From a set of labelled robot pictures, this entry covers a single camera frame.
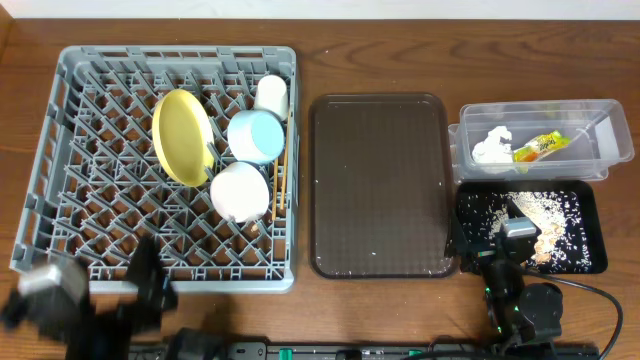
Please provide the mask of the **white tissue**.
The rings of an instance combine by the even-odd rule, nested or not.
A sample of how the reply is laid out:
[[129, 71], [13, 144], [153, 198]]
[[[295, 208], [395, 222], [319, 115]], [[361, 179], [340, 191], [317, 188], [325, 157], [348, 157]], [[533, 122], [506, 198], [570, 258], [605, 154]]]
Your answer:
[[506, 126], [497, 126], [488, 132], [487, 137], [477, 143], [472, 150], [472, 158], [476, 163], [512, 163], [512, 133]]

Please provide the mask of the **green yellow snack wrapper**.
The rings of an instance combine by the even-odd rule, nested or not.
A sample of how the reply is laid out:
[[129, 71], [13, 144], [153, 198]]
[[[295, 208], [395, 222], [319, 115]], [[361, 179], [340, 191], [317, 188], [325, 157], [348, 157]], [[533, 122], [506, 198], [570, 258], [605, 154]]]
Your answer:
[[569, 137], [563, 136], [557, 130], [536, 136], [521, 148], [514, 151], [513, 161], [516, 163], [538, 161], [555, 151], [566, 148], [570, 141], [571, 139]]

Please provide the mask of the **white bowl with food residue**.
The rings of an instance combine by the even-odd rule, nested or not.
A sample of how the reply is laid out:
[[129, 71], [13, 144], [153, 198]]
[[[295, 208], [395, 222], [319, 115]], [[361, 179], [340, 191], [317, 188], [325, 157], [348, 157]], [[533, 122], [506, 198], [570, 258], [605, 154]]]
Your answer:
[[270, 204], [266, 180], [245, 162], [234, 162], [218, 173], [211, 182], [210, 196], [215, 211], [236, 223], [257, 220]]

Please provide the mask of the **yellow plate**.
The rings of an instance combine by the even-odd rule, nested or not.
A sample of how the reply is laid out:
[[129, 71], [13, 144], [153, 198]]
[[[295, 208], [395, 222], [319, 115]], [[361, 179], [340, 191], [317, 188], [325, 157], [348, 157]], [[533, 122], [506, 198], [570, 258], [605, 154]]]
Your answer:
[[172, 180], [189, 187], [207, 181], [205, 169], [215, 163], [207, 148], [214, 142], [214, 133], [203, 105], [190, 92], [171, 90], [156, 104], [152, 141], [163, 170]]

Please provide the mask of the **wooden chopstick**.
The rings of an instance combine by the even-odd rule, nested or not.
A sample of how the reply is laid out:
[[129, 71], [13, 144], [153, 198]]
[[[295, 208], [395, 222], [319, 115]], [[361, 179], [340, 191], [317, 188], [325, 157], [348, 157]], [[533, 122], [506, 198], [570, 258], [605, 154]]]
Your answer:
[[280, 186], [281, 190], [281, 199], [279, 202], [279, 209], [284, 210], [285, 208], [285, 200], [286, 200], [286, 187], [287, 187], [287, 172], [288, 172], [288, 150], [289, 150], [289, 137], [291, 132], [291, 123], [292, 123], [292, 112], [290, 111], [288, 114], [287, 122], [286, 122], [286, 134], [285, 134], [285, 151], [284, 151], [284, 161], [283, 161], [283, 177], [282, 184]]
[[272, 203], [271, 203], [271, 222], [275, 223], [277, 217], [277, 195], [279, 180], [279, 158], [274, 160], [273, 165], [273, 182], [272, 182]]

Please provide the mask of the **light blue bowl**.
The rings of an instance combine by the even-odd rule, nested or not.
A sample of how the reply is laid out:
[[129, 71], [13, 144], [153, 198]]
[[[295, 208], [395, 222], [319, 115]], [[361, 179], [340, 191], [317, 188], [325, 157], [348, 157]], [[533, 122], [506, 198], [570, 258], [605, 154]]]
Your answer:
[[284, 129], [279, 119], [264, 110], [236, 113], [229, 123], [227, 140], [238, 161], [258, 165], [274, 162], [285, 147]]

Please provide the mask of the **white cup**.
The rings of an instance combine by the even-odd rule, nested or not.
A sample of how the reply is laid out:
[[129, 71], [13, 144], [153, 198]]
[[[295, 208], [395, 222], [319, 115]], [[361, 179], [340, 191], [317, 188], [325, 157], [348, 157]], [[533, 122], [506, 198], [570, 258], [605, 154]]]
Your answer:
[[269, 111], [281, 121], [287, 119], [289, 111], [288, 90], [281, 77], [267, 75], [258, 82], [254, 109]]

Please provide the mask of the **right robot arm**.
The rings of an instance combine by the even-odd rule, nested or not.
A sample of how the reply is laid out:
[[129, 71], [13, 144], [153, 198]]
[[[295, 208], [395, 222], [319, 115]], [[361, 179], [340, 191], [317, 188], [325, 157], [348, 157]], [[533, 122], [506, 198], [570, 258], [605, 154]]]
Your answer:
[[562, 334], [563, 295], [550, 283], [527, 285], [522, 266], [535, 254], [540, 228], [514, 203], [494, 238], [467, 239], [457, 214], [451, 215], [449, 251], [461, 260], [463, 272], [473, 272], [485, 283], [487, 312], [499, 337], [491, 350], [501, 356], [524, 346], [551, 343]]

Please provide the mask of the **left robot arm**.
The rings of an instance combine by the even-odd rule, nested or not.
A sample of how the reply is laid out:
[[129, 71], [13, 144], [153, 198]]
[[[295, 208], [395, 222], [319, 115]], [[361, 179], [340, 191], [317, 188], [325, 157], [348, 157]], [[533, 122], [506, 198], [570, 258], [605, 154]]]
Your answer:
[[131, 337], [161, 326], [178, 305], [155, 241], [138, 242], [125, 280], [137, 288], [133, 302], [98, 313], [90, 301], [87, 267], [78, 260], [40, 265], [23, 274], [1, 309], [1, 323], [15, 329], [34, 324], [41, 336], [67, 346], [67, 359], [125, 359]]

